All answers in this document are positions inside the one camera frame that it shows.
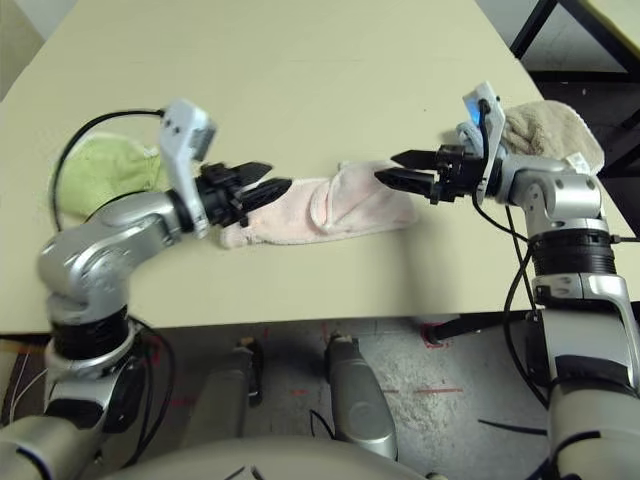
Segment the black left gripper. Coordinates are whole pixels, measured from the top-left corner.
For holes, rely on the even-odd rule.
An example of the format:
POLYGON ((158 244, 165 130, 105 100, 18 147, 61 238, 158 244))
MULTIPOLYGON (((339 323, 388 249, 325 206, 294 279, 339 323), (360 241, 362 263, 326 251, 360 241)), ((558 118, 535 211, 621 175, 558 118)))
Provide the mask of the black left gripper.
POLYGON ((291 187, 287 178, 272 178, 243 191, 271 170, 270 164, 261 162, 232 168, 223 163, 202 166, 195 182, 209 224, 223 228, 238 224, 245 228, 249 224, 247 211, 260 209, 286 194, 291 187))

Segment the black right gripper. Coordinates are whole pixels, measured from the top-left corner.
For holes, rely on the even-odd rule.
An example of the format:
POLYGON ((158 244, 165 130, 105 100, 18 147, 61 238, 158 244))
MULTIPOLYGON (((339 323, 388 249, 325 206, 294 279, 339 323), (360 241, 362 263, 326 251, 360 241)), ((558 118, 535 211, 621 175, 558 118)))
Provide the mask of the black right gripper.
POLYGON ((483 158, 461 145, 442 145, 437 151, 407 150, 391 157, 404 168, 374 173, 385 186, 430 198, 431 203, 450 202, 471 196, 483 175, 483 158), (428 173, 405 168, 435 168, 437 181, 428 173))

